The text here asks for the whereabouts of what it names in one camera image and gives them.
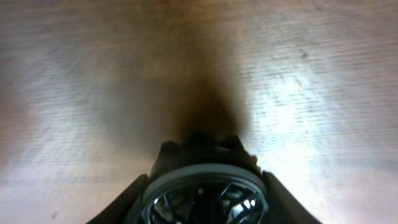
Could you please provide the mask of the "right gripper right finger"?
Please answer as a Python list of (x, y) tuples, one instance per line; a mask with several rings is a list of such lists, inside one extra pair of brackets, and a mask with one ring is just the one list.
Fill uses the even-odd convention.
[(320, 224), (320, 222), (282, 185), (271, 172), (262, 172), (267, 187), (268, 211), (263, 223)]

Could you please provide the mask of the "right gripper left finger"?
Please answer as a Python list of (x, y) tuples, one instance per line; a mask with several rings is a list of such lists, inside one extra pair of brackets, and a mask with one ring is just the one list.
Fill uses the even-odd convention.
[(87, 224), (122, 223), (137, 198), (147, 187), (149, 178), (141, 174), (121, 194), (119, 194), (104, 210), (93, 217)]

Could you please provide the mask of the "black round toy wheel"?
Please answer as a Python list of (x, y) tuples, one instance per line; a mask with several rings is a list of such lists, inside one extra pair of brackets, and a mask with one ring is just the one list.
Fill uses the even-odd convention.
[(262, 223), (269, 206), (256, 160), (237, 136), (162, 143), (141, 198), (144, 223)]

